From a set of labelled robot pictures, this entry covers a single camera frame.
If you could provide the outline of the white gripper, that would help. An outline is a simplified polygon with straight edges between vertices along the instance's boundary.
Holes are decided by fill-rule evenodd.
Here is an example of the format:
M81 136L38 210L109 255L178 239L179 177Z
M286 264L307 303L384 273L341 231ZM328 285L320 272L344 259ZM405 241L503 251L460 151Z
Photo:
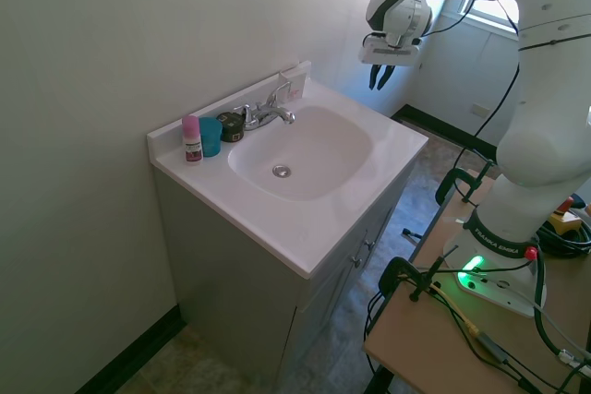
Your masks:
M364 38L358 55L362 64L372 65L368 83L371 90L381 90L391 78L395 66L412 66L418 57L418 45L393 47L386 42L384 34L377 32Z

